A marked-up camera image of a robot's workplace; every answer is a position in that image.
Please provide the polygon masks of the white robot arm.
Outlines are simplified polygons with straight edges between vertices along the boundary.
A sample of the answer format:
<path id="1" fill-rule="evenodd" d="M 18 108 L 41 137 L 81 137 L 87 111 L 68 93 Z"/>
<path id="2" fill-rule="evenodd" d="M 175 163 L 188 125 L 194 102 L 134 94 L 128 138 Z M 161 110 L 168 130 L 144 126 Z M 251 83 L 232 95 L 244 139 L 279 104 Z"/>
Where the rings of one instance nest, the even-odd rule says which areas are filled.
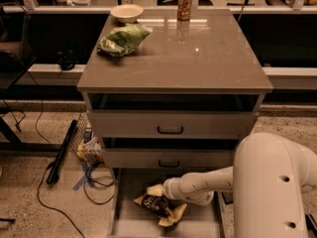
<path id="1" fill-rule="evenodd" d="M 235 238 L 308 238 L 302 190 L 317 185 L 317 154 L 271 133 L 254 133 L 234 163 L 163 183 L 169 199 L 205 205 L 213 191 L 231 191 Z"/>

